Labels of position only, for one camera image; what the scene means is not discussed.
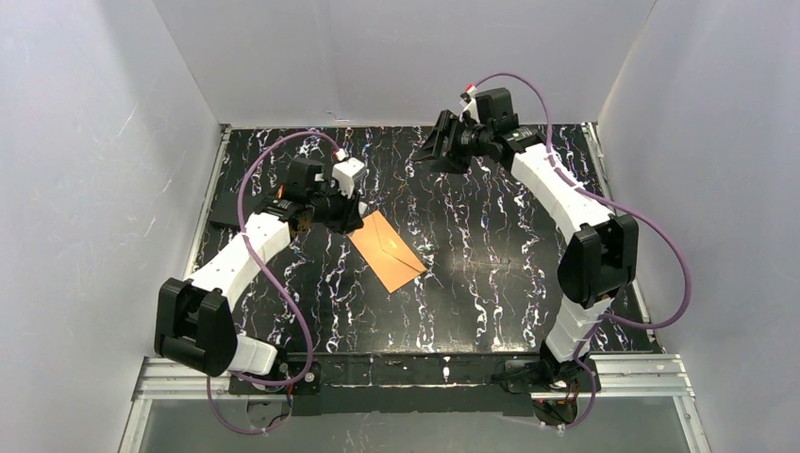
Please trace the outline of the orange brown envelope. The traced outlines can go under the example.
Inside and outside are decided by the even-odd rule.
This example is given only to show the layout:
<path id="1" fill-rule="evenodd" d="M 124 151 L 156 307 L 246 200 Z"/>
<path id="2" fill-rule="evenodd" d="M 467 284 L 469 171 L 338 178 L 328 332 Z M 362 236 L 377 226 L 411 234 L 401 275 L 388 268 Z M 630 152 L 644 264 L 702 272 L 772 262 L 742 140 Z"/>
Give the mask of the orange brown envelope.
<path id="1" fill-rule="evenodd" d="M 366 216 L 363 223 L 350 240 L 390 294 L 427 271 L 380 211 Z"/>

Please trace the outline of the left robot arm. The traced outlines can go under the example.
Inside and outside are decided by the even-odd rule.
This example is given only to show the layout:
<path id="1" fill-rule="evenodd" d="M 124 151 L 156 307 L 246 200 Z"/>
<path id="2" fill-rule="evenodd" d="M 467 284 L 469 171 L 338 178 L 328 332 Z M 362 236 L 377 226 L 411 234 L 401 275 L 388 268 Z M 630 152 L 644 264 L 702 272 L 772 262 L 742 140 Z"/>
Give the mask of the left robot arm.
<path id="1" fill-rule="evenodd" d="M 246 215 L 245 232 L 187 279 L 169 278 L 161 285 L 157 354 L 210 377 L 270 374 L 277 347 L 240 334 L 234 327 L 234 306 L 259 273 L 259 264 L 312 225 L 342 235 L 363 227 L 366 205 L 357 186 L 367 174 L 366 165 L 343 152 L 336 159 L 331 168 L 313 159 L 292 159 L 282 183 Z"/>

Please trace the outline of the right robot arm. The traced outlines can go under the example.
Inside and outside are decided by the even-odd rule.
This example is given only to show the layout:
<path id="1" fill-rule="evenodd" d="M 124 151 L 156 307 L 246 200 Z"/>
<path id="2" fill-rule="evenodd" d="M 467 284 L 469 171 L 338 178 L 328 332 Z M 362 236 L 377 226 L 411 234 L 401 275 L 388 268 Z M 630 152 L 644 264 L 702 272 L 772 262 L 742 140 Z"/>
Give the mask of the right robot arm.
<path id="1" fill-rule="evenodd" d="M 639 225 L 580 193 L 552 145 L 551 130 L 524 126 L 509 90 L 479 91 L 469 85 L 462 110 L 443 110 L 424 144 L 411 158 L 437 173 L 464 174 L 475 158 L 501 165 L 533 193 L 567 242 L 557 278 L 562 291 L 556 321 L 538 357 L 509 362 L 498 379 L 550 385 L 570 382 L 585 371 L 590 332 L 617 294 L 635 277 Z"/>

